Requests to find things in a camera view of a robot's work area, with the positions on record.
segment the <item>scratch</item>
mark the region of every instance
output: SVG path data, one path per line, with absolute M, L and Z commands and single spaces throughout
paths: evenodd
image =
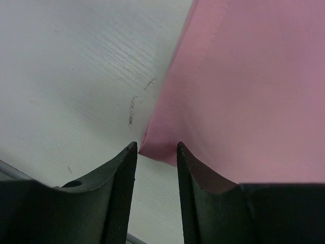
M 155 84 L 157 81 L 157 78 L 153 78 L 152 80 L 149 81 L 149 83 L 147 84 L 147 86 L 144 88 L 145 91 L 149 90 L 149 87 L 152 86 L 153 84 Z
M 69 171 L 70 171 L 70 173 L 72 174 L 72 171 L 71 171 L 71 169 L 70 169 L 69 165 L 68 165 L 68 170 L 69 170 Z
M 139 96 L 135 96 L 132 98 L 131 104 L 130 104 L 130 109 L 128 110 L 128 113 L 129 113 L 128 126 L 130 127 L 130 130 L 132 130 L 132 124 L 133 124 L 133 118 L 134 118 L 133 110 L 134 110 L 134 106 L 136 105 L 135 101 L 138 98 L 139 98 Z

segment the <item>pink cloth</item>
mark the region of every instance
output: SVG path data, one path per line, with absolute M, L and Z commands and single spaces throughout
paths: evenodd
M 234 182 L 325 181 L 325 1 L 198 0 L 140 154 Z

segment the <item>pink towel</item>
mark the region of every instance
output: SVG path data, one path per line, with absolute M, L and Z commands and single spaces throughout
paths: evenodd
M 140 154 L 234 182 L 325 181 L 325 1 L 198 0 Z

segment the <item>white surface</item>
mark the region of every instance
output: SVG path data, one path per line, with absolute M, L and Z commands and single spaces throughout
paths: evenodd
M 190 4 L 0 1 L 0 159 L 61 186 L 140 142 Z M 139 158 L 130 234 L 183 243 L 176 176 Z

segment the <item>fabric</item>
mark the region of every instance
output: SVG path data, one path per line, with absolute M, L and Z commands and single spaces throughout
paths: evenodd
M 140 154 L 234 182 L 325 181 L 325 2 L 198 0 Z

